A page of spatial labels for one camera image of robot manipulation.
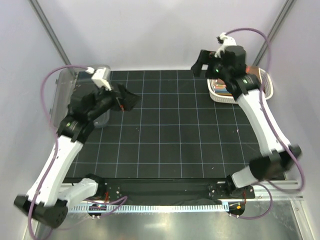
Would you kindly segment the peach dotted towel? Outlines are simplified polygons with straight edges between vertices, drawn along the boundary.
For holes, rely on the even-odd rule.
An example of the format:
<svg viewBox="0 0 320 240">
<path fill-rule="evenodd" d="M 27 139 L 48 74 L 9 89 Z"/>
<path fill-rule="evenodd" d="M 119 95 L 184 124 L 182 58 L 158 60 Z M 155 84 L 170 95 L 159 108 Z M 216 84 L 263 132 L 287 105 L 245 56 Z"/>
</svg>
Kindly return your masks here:
<svg viewBox="0 0 320 240">
<path fill-rule="evenodd" d="M 214 93 L 217 95 L 228 97 L 232 96 L 231 93 L 227 91 L 227 87 L 221 79 L 213 79 L 211 86 L 213 88 Z"/>
</svg>

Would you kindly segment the salmon pink towel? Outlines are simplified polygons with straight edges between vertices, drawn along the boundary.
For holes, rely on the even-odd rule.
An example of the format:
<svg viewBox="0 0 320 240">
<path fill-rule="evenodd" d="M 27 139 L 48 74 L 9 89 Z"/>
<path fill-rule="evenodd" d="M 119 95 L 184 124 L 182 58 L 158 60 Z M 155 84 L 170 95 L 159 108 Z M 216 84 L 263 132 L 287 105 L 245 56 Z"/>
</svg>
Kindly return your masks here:
<svg viewBox="0 0 320 240">
<path fill-rule="evenodd" d="M 258 66 L 247 66 L 246 73 L 251 74 L 251 75 L 255 75 L 258 78 L 258 80 L 261 81 L 260 68 Z"/>
</svg>

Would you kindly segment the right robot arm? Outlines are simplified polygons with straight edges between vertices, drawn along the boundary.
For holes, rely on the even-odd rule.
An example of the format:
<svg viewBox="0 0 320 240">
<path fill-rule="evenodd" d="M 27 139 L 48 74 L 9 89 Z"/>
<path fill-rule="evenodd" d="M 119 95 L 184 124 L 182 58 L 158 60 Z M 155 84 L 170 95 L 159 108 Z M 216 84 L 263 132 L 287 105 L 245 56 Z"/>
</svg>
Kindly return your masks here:
<svg viewBox="0 0 320 240">
<path fill-rule="evenodd" d="M 194 76 L 200 76 L 204 65 L 207 66 L 207 79 L 225 83 L 227 91 L 245 113 L 259 144 L 261 156 L 226 178 L 226 194 L 237 198 L 245 187 L 269 181 L 290 170 L 302 150 L 283 136 L 267 105 L 265 94 L 260 90 L 260 80 L 246 71 L 246 51 L 242 46 L 227 46 L 221 53 L 202 49 L 191 67 Z"/>
</svg>

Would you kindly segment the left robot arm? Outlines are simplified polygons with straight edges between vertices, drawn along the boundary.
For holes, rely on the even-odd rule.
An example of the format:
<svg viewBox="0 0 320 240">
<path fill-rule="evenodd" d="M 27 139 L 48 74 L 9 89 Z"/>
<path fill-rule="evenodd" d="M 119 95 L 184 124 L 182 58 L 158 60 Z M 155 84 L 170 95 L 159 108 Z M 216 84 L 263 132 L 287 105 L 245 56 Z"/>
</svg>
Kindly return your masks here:
<svg viewBox="0 0 320 240">
<path fill-rule="evenodd" d="M 25 195 L 18 195 L 14 205 L 30 219 L 52 229 L 65 220 L 68 210 L 83 200 L 101 200 L 106 194 L 105 180 L 87 174 L 75 186 L 60 192 L 71 163 L 95 129 L 94 121 L 109 110 L 131 111 L 141 100 L 123 84 L 118 90 L 102 86 L 68 105 L 66 116 L 56 132 L 54 147 L 38 179 Z"/>
</svg>

